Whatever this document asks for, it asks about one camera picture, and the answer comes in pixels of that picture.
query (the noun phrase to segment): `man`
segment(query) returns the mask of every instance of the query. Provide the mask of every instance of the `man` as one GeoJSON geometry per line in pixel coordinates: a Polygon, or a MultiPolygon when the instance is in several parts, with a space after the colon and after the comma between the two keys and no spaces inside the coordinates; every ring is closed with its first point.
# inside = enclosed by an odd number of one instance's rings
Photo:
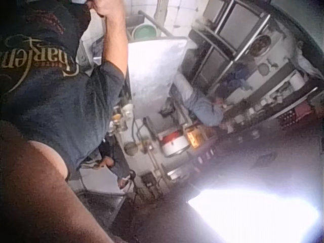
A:
{"type": "Polygon", "coordinates": [[[120,190],[124,189],[129,182],[131,172],[116,137],[106,137],[99,145],[99,152],[101,160],[97,161],[98,164],[95,166],[95,169],[107,166],[117,176],[120,190]]]}
{"type": "Polygon", "coordinates": [[[170,94],[193,112],[204,125],[215,127],[221,124],[223,119],[221,100],[211,102],[201,91],[194,89],[182,73],[177,72],[170,94]]]}
{"type": "Polygon", "coordinates": [[[33,2],[0,33],[0,221],[19,242],[112,242],[65,182],[104,138],[127,70],[123,1],[88,6],[106,22],[91,77],[75,62],[86,5],[33,2]]]}

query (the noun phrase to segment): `green bowl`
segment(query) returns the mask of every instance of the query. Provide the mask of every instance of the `green bowl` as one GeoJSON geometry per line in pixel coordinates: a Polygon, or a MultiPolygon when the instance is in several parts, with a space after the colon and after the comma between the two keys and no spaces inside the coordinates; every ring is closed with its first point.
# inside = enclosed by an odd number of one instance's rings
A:
{"type": "Polygon", "coordinates": [[[155,38],[157,36],[157,30],[150,24],[141,24],[133,30],[134,39],[148,39],[155,38]]]}

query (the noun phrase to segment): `floor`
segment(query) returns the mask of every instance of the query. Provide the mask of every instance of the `floor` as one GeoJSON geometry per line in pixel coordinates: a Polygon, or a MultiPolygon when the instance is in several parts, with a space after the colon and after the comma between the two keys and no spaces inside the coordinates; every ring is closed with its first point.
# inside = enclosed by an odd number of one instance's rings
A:
{"type": "MultiPolygon", "coordinates": [[[[177,186],[150,210],[142,218],[137,238],[141,243],[222,242],[186,203],[206,188],[239,187],[298,197],[323,212],[321,136],[321,122],[317,122],[279,137],[227,148],[206,172],[177,186]],[[271,153],[273,159],[260,162],[261,156],[271,153]]],[[[321,227],[319,220],[309,237],[318,237],[321,227]]]]}

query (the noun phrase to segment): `bright light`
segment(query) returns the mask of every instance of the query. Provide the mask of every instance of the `bright light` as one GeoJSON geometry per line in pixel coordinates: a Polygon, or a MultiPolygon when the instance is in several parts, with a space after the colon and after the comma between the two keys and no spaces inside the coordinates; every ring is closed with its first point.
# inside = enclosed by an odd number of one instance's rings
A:
{"type": "Polygon", "coordinates": [[[319,217],[297,198],[246,190],[206,190],[189,204],[230,243],[298,243],[319,217]]]}

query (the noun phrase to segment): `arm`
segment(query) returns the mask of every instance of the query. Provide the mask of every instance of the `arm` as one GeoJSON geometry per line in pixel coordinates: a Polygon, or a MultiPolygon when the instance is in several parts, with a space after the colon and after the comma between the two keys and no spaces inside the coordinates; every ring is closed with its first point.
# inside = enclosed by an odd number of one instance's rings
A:
{"type": "Polygon", "coordinates": [[[126,77],[128,61],[128,40],[126,35],[126,15],[123,0],[93,0],[90,8],[105,17],[106,35],[103,60],[113,63],[126,77]]]}
{"type": "Polygon", "coordinates": [[[0,122],[0,196],[7,224],[24,241],[113,243],[55,167],[0,122]]]}

